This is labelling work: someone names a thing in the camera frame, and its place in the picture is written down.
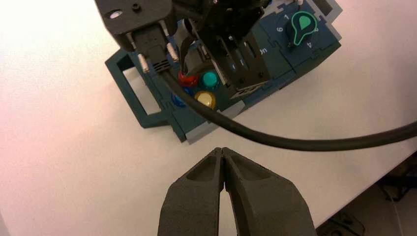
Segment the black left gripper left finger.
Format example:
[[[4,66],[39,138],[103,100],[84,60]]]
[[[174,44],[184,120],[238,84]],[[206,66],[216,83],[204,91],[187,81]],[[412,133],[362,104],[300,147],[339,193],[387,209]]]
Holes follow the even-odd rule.
[[[223,189],[223,153],[217,147],[171,184],[161,207],[157,234],[218,235]]]

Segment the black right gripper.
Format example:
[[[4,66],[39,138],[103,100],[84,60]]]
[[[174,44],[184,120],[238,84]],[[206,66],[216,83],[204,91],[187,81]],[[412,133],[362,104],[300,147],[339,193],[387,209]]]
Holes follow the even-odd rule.
[[[208,50],[227,97],[253,93],[269,79],[266,63],[251,28],[264,14],[269,0],[174,0],[180,20],[180,72],[198,74],[210,67],[195,32],[212,36]],[[244,36],[236,39],[233,36]]]

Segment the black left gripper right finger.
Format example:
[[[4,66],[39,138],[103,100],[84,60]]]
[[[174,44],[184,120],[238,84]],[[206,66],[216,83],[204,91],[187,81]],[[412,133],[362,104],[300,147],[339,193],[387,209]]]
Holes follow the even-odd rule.
[[[229,148],[222,152],[239,236],[317,234],[308,205],[291,181]]]

